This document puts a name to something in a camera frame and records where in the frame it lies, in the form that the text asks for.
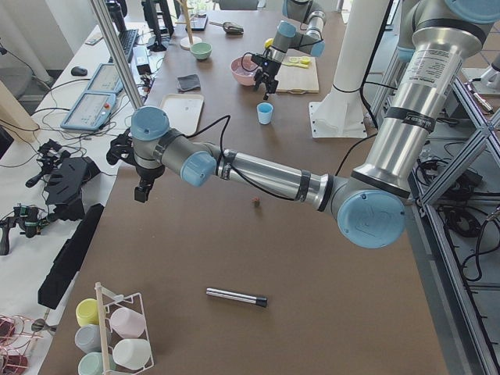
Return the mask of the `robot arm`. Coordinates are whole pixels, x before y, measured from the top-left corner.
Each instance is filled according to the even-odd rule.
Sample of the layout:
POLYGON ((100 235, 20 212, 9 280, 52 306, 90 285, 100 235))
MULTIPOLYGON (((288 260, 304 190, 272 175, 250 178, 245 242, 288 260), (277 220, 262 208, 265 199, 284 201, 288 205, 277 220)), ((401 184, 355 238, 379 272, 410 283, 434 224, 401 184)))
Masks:
POLYGON ((330 166, 332 153, 309 143, 292 145, 302 168, 247 155, 223 144, 197 141, 172 126, 155 106, 137 109, 130 135, 143 202, 165 170, 188 185, 188 204, 166 220, 173 238, 197 237, 223 226, 224 210, 203 205, 196 188, 209 178, 248 184, 287 202, 305 202, 333 217, 351 243, 381 248, 397 241, 405 227, 403 202, 409 173, 433 132, 463 62, 483 47, 499 19, 496 1, 407 1, 398 49, 408 65, 395 98, 360 166, 347 177, 312 173, 314 163, 330 166))
POLYGON ((305 29, 298 30, 292 23, 282 20, 270 46, 265 47, 261 54, 252 54, 251 61, 257 65, 254 90, 261 84, 265 86, 264 101, 277 90, 276 75, 289 49, 319 57, 325 47, 323 27, 326 13, 317 1, 284 1, 282 13, 288 19, 298 21, 299 26, 305 29))

